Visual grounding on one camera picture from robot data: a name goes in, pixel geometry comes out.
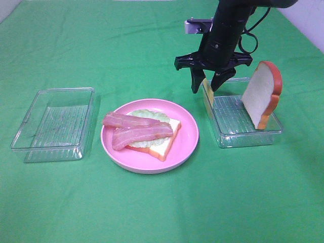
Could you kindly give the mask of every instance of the clear plastic container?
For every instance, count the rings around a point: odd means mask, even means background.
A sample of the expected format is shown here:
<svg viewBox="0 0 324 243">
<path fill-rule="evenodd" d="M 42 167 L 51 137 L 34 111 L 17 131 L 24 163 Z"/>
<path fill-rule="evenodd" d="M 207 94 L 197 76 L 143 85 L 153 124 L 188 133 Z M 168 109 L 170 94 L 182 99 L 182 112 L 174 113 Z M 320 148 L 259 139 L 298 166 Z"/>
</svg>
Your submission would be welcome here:
<svg viewBox="0 0 324 243">
<path fill-rule="evenodd" d="M 93 113 L 93 88 L 38 91 L 11 149 L 25 163 L 81 159 Z"/>
<path fill-rule="evenodd" d="M 202 86 L 211 126 L 221 148 L 270 145 L 282 133 L 282 125 L 274 113 L 270 115 L 266 129 L 254 128 L 241 101 L 249 80 L 250 78 L 229 79 L 214 94 L 210 93 L 206 85 Z"/>
</svg>

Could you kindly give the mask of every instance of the white bread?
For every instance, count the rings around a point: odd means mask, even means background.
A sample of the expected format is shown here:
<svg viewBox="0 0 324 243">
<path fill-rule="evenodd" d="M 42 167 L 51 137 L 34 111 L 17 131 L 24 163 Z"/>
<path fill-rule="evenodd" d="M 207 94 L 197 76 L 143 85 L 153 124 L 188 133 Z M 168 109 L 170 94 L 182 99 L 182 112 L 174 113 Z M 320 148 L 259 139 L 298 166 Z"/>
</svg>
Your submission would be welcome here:
<svg viewBox="0 0 324 243">
<path fill-rule="evenodd" d="M 158 158 L 161 161 L 165 161 L 167 159 L 167 155 L 170 151 L 172 143 L 177 136 L 178 130 L 181 128 L 181 123 L 179 120 L 175 120 L 171 118 L 169 124 L 171 125 L 171 128 L 173 130 L 173 136 L 167 138 L 162 144 L 157 146 L 153 145 L 146 148 L 136 148 L 131 146 L 126 146 L 126 148 L 139 151 L 139 152 L 148 153 L 153 157 Z"/>
<path fill-rule="evenodd" d="M 266 128 L 269 116 L 275 110 L 282 91 L 279 69 L 269 61 L 261 61 L 242 95 L 242 102 L 255 129 Z"/>
</svg>

